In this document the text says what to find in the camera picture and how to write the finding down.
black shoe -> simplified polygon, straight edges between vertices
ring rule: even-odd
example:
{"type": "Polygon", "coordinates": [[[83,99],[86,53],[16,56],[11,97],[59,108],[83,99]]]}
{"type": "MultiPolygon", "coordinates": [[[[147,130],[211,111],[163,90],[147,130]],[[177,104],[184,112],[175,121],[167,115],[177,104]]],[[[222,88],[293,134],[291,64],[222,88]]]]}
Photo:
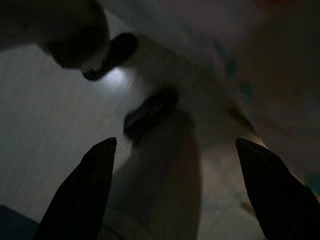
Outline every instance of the black shoe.
{"type": "Polygon", "coordinates": [[[82,75],[89,81],[97,81],[114,67],[123,64],[138,48],[138,40],[131,33],[122,33],[110,41],[108,55],[98,71],[93,69],[82,70],[82,75]]]}
{"type": "Polygon", "coordinates": [[[177,105],[179,96],[174,88],[163,88],[145,99],[124,118],[123,133],[133,141],[139,141],[152,128],[166,120],[177,105]]]}

